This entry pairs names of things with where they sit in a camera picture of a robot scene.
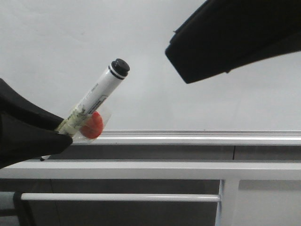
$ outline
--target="white marker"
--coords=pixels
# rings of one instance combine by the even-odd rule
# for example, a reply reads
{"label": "white marker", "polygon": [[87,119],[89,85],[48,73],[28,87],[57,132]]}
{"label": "white marker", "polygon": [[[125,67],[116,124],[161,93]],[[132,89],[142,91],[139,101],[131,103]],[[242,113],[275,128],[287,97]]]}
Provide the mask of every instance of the white marker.
{"label": "white marker", "polygon": [[92,89],[72,110],[70,116],[56,128],[59,134],[73,137],[92,116],[93,112],[109,97],[114,89],[125,79],[130,70],[122,59],[113,61],[108,69],[99,77]]}

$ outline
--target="black marker cap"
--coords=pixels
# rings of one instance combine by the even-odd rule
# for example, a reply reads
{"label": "black marker cap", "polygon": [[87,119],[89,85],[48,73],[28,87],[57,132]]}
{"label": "black marker cap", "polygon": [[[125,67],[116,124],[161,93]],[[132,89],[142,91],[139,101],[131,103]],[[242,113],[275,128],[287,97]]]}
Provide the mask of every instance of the black marker cap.
{"label": "black marker cap", "polygon": [[122,76],[127,76],[130,66],[122,59],[116,59],[112,62],[113,69]]}

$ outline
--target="marker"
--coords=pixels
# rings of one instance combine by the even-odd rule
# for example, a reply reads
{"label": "marker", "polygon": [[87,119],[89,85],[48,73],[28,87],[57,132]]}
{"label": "marker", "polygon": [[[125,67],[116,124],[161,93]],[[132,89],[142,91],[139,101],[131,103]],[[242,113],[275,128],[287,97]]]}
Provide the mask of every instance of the marker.
{"label": "marker", "polygon": [[[81,99],[68,118],[56,128],[59,134],[73,137],[92,117],[93,113],[109,97],[114,89],[126,78],[130,67],[122,59],[113,61],[99,77],[96,84]],[[50,155],[41,157],[41,161]]]}

